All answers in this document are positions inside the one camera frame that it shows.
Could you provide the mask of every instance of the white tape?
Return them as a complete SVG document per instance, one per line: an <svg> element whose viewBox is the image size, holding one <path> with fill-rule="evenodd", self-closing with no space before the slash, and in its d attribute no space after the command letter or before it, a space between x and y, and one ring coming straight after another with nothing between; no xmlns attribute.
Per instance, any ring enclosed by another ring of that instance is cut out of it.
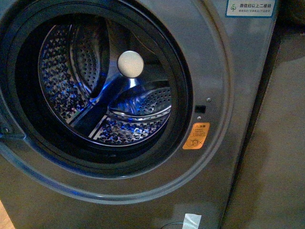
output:
<svg viewBox="0 0 305 229"><path fill-rule="evenodd" d="M200 215L185 214L182 229L198 229L200 220Z"/></svg>

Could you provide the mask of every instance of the cable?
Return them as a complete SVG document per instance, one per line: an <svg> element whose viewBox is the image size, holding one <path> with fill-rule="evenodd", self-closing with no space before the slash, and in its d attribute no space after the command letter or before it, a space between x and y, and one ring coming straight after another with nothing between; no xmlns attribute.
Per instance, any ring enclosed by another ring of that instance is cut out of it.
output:
<svg viewBox="0 0 305 229"><path fill-rule="evenodd" d="M183 224L183 223L169 223L169 224L164 225L164 226L161 227L160 229L163 229L163 228L165 228L165 227L167 227L167 226L169 226L169 225L173 225L173 224Z"/></svg>

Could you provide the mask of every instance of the washing machine drum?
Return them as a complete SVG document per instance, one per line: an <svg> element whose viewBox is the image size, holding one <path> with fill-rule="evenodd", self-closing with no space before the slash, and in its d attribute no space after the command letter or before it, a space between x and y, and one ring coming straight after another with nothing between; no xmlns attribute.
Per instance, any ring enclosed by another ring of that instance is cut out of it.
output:
<svg viewBox="0 0 305 229"><path fill-rule="evenodd" d="M22 129L45 156L101 177L163 162L190 106L183 58L166 30L120 1L43 2L12 27L9 104Z"/></svg>

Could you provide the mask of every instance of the washing machine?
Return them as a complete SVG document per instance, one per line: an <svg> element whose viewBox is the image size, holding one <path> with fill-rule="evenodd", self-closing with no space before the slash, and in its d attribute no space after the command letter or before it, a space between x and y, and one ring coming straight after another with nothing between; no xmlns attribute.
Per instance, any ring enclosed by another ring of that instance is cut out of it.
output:
<svg viewBox="0 0 305 229"><path fill-rule="evenodd" d="M16 229L217 229L275 0L2 0Z"/></svg>

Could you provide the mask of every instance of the warning label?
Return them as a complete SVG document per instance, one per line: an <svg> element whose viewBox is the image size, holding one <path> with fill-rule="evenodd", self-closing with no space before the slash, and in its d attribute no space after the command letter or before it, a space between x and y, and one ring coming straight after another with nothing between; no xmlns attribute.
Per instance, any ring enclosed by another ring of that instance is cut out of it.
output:
<svg viewBox="0 0 305 229"><path fill-rule="evenodd" d="M183 149L200 149L208 135L210 123L195 123Z"/></svg>
<svg viewBox="0 0 305 229"><path fill-rule="evenodd" d="M228 0L227 17L271 17L275 0Z"/></svg>

